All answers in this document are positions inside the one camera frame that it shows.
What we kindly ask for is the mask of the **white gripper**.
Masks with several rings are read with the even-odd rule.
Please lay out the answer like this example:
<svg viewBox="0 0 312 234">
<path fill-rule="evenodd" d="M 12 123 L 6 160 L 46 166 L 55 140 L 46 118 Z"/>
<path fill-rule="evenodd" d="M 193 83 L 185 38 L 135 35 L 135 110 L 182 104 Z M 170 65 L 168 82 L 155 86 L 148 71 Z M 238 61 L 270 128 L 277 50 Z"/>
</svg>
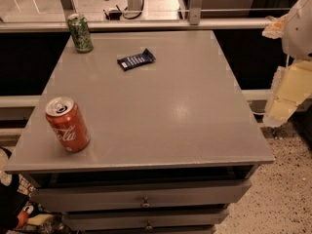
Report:
<svg viewBox="0 0 312 234">
<path fill-rule="evenodd" d="M 297 108 L 312 94 L 312 0 L 298 0 L 288 15 L 269 16 L 270 24 L 262 35 L 282 37 L 283 52 L 296 61 L 279 66 L 271 84 L 272 95 L 266 102 L 263 124 L 277 128 L 285 124 Z"/>
</svg>

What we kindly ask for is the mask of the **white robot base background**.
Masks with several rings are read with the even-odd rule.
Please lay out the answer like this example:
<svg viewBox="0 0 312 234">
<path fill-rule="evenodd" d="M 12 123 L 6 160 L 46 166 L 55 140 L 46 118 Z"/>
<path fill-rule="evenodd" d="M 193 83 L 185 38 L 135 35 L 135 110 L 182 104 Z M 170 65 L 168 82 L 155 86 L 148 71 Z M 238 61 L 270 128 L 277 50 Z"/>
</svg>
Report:
<svg viewBox="0 0 312 234">
<path fill-rule="evenodd" d="M 144 0 L 116 0 L 116 5 L 111 3 L 111 8 L 103 12 L 108 20 L 135 20 L 140 17 L 143 9 Z"/>
</svg>

